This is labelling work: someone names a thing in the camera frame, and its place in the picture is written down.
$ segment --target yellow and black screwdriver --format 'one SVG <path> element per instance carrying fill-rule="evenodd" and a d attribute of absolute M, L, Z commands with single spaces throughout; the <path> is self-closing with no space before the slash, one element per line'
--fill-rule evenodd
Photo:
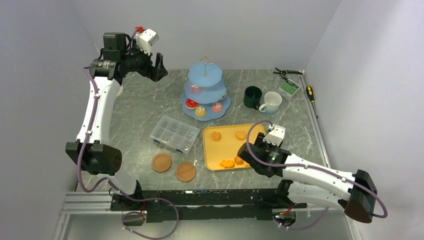
<path fill-rule="evenodd" d="M 313 113 L 315 114 L 315 117 L 318 118 L 317 109 L 315 108 L 315 98 L 314 98 L 314 92 L 312 91 L 311 86 L 306 87 L 306 95 L 307 98 L 309 98 L 310 103 L 312 104 Z"/>

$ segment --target red connector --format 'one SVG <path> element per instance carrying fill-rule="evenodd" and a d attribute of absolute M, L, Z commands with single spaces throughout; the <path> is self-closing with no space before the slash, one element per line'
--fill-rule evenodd
<path fill-rule="evenodd" d="M 136 26 L 135 27 L 135 30 L 137 30 L 138 32 L 142 33 L 142 32 L 144 32 L 145 29 L 142 26 Z"/>

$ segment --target gray wall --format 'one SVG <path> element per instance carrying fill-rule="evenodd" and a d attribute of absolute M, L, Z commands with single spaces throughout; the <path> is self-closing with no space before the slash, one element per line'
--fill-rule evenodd
<path fill-rule="evenodd" d="M 81 67 L 98 56 L 67 0 L 0 7 L 0 239 L 48 240 L 76 166 L 65 154 L 89 94 Z"/>
<path fill-rule="evenodd" d="M 169 69 L 203 56 L 224 69 L 305 69 L 340 0 L 71 0 L 96 46 L 104 32 L 155 30 Z"/>
<path fill-rule="evenodd" d="M 423 26 L 422 0 L 343 0 L 306 68 L 330 161 L 387 205 L 366 240 L 424 239 Z"/>

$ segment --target red donut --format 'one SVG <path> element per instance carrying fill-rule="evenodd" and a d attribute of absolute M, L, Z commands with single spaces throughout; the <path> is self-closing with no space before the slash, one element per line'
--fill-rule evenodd
<path fill-rule="evenodd" d="M 191 100 L 190 98 L 187 98 L 187 100 L 185 101 L 185 107 L 190 110 L 196 109 L 198 105 L 199 104 L 197 102 Z"/>

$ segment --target gold handle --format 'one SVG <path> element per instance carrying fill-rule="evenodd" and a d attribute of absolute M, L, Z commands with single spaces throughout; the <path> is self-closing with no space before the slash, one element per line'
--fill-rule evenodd
<path fill-rule="evenodd" d="M 208 65 L 209 63 L 211 63 L 211 59 L 208 56 L 204 56 L 202 59 L 200 59 L 200 62 L 202 64 L 204 64 L 204 76 L 207 77 L 208 74 L 206 74 L 206 65 Z"/>

